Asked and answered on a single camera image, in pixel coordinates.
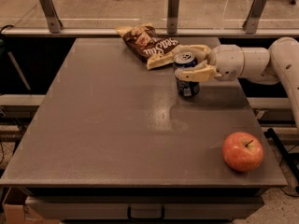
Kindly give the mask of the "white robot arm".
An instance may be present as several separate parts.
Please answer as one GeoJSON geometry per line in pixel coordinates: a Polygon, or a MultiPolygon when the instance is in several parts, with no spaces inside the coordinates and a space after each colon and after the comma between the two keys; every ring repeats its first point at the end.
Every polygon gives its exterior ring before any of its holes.
{"type": "Polygon", "coordinates": [[[299,42],[277,39],[269,48],[237,45],[180,45],[173,54],[175,78],[180,81],[233,81],[245,78],[257,84],[281,83],[299,128],[299,42]]]}

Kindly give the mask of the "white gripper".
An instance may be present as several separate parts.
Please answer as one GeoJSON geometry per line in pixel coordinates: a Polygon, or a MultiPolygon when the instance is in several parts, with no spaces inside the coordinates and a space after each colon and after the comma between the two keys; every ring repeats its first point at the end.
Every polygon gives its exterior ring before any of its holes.
{"type": "Polygon", "coordinates": [[[181,81],[207,82],[212,78],[233,81],[244,69],[244,52],[237,45],[219,45],[213,50],[207,45],[178,45],[174,49],[174,55],[182,52],[191,52],[200,63],[195,67],[175,65],[175,77],[181,81]],[[206,60],[209,53],[211,65],[206,60]]]}

